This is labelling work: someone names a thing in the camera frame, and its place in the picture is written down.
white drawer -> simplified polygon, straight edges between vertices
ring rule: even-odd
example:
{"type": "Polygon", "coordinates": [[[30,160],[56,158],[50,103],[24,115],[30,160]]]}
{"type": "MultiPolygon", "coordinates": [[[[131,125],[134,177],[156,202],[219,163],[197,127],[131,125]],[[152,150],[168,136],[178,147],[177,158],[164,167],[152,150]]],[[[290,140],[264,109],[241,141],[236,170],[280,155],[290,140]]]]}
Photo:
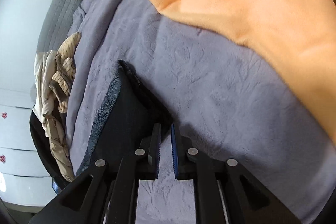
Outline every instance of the white drawer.
{"type": "Polygon", "coordinates": [[[18,177],[0,173],[0,197],[3,201],[43,207],[55,196],[51,177],[18,177]]]}
{"type": "Polygon", "coordinates": [[[1,162],[0,159],[0,172],[2,173],[27,177],[49,176],[36,151],[0,147],[0,156],[4,156],[2,161],[5,161],[1,162]]]}
{"type": "Polygon", "coordinates": [[[0,105],[0,147],[36,151],[29,128],[31,112],[0,105]]]}

purple blanket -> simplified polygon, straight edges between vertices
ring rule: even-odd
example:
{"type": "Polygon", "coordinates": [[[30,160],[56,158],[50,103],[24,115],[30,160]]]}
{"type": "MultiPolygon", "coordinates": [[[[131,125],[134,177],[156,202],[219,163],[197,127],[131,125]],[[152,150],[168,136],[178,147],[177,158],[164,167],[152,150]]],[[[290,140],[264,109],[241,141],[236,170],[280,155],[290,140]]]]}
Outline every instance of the purple blanket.
{"type": "MultiPolygon", "coordinates": [[[[77,26],[82,38],[67,117],[75,172],[113,64],[123,59],[195,147],[238,159],[304,224],[319,214],[336,185],[335,147],[260,56],[173,22],[148,0],[84,0],[72,31],[77,26]]],[[[193,186],[174,179],[169,138],[159,179],[140,184],[137,223],[195,223],[193,186]]]]}

white wall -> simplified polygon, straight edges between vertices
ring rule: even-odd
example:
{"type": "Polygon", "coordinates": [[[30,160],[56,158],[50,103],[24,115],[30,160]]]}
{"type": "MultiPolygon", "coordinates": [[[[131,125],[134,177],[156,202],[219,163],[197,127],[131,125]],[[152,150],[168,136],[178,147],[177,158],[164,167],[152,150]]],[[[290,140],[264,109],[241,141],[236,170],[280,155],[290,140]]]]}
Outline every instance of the white wall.
{"type": "Polygon", "coordinates": [[[29,96],[36,46],[51,1],[0,0],[0,89],[29,96]]]}

orange blanket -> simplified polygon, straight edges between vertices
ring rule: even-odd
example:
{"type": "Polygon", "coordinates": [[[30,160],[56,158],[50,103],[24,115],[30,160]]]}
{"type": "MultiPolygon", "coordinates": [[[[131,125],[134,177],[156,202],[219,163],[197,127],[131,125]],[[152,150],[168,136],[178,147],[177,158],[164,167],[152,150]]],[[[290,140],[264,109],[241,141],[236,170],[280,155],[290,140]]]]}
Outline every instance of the orange blanket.
{"type": "Polygon", "coordinates": [[[172,20],[213,30],[255,50],[336,144],[336,6],[332,0],[150,1],[172,20]]]}

gray quilted mat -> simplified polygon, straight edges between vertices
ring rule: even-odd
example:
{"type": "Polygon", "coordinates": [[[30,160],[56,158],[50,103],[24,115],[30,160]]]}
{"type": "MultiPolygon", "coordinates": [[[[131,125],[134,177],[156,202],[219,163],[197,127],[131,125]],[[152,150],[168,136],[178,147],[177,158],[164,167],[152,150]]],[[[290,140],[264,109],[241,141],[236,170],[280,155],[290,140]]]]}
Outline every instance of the gray quilted mat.
{"type": "Polygon", "coordinates": [[[57,50],[66,39],[81,0],[52,0],[37,44],[38,52],[57,50]]]}

